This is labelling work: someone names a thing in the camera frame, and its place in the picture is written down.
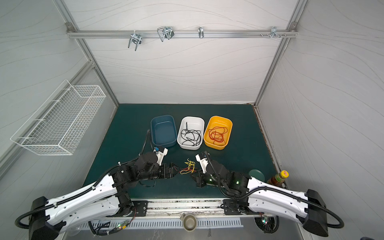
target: glass bottle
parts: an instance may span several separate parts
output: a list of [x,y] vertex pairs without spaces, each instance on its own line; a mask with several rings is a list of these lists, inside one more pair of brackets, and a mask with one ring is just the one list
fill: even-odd
[[283,170],[280,173],[277,173],[275,176],[271,177],[267,183],[276,187],[282,187],[283,182],[287,177],[289,177],[289,173],[286,170]]

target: white plastic tray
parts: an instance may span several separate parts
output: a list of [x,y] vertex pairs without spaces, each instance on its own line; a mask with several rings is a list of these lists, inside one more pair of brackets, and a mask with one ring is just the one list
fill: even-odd
[[[188,130],[197,130],[200,131],[200,143],[197,146],[193,146],[192,142],[186,141],[182,138],[181,132],[186,129],[186,124],[188,123]],[[185,117],[181,120],[180,128],[179,128],[179,134],[177,135],[177,143],[180,145],[183,149],[189,149],[189,150],[197,150],[200,148],[201,144],[203,143],[203,134],[204,134],[204,120],[202,118],[198,117]],[[185,137],[190,137],[193,139],[192,133],[188,133]]]

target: blue plastic tray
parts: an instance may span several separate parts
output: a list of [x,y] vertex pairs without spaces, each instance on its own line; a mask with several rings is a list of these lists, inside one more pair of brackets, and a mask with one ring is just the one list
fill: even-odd
[[156,146],[170,147],[176,144],[175,119],[171,115],[155,117],[151,120],[151,137]]

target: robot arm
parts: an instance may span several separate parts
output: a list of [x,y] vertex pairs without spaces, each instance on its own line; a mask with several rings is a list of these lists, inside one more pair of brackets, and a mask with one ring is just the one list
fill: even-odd
[[[40,197],[31,211],[18,217],[16,226],[29,229],[29,239],[53,240],[72,226],[97,217],[122,217],[135,209],[127,191],[140,180],[172,178],[177,174],[173,163],[162,164],[168,150],[156,147],[136,161],[107,170],[96,182],[57,198]],[[29,225],[21,219],[30,216]]]
[[[197,187],[219,187],[221,193],[230,198],[224,200],[224,204],[228,209],[235,209],[237,214],[268,212],[302,224],[305,230],[323,237],[328,236],[328,227],[344,226],[336,214],[326,209],[324,201],[314,190],[308,189],[306,193],[290,191],[247,174],[228,171],[222,164],[212,160],[207,152],[196,155],[196,160],[202,167],[191,175]],[[335,217],[339,224],[328,224],[327,213]]]

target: white wire basket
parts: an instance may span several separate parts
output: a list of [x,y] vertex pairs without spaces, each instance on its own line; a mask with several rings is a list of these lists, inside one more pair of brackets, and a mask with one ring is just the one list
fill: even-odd
[[[58,99],[51,100],[55,93]],[[65,80],[11,140],[37,155],[72,155],[104,99],[98,85],[73,86]]]

